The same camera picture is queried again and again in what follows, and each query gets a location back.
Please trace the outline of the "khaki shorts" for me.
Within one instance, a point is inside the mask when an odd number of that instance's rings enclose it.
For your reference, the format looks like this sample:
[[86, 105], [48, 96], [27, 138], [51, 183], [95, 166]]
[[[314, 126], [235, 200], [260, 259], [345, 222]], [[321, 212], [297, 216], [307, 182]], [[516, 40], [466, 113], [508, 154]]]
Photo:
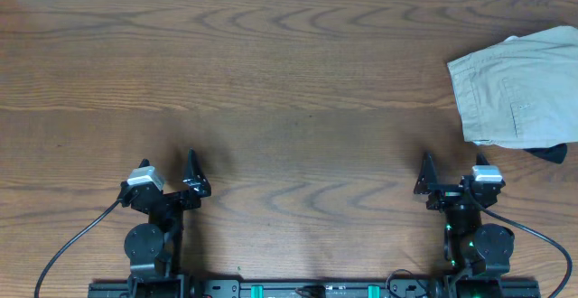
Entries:
[[510, 36], [447, 68], [465, 141], [509, 149], [576, 142], [576, 28]]

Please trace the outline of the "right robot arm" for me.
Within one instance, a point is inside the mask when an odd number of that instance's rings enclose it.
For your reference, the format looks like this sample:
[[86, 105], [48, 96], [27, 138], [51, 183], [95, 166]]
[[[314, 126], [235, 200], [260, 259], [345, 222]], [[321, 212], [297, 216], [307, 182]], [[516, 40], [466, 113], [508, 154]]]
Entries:
[[457, 184], [438, 180], [433, 157], [423, 156], [414, 194], [428, 210], [445, 216], [444, 258], [452, 270], [428, 285], [430, 297], [503, 297], [501, 276], [510, 271], [515, 236], [506, 227], [484, 224], [481, 213], [498, 201], [505, 185], [499, 168], [478, 155], [471, 173]]

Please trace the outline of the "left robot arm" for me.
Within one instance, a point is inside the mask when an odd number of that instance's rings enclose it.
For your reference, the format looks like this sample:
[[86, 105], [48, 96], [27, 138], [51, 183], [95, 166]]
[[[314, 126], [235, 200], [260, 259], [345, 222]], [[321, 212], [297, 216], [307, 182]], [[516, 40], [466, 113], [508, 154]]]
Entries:
[[187, 154], [182, 182], [186, 190], [165, 193], [164, 178], [144, 159], [121, 183], [119, 204], [148, 216], [128, 232], [124, 243], [130, 297], [193, 297], [198, 292], [181, 270], [183, 212], [199, 208], [211, 195], [211, 186], [193, 149]]

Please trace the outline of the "black and white garment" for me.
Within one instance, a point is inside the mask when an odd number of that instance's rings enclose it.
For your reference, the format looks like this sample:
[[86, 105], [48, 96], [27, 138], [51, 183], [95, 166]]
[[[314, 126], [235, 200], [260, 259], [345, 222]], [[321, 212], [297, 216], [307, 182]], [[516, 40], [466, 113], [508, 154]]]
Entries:
[[561, 164], [568, 153], [567, 144], [557, 144], [549, 148], [530, 148], [525, 152], [550, 163]]

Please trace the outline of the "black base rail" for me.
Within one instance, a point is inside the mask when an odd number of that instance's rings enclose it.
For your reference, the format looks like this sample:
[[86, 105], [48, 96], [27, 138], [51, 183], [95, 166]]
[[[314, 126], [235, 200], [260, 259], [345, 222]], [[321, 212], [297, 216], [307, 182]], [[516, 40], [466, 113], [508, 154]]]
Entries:
[[536, 281], [466, 281], [449, 293], [442, 284], [393, 278], [384, 282], [244, 282], [238, 280], [180, 281], [156, 284], [94, 283], [89, 298], [206, 297], [206, 298], [385, 298], [385, 297], [517, 297], [541, 295]]

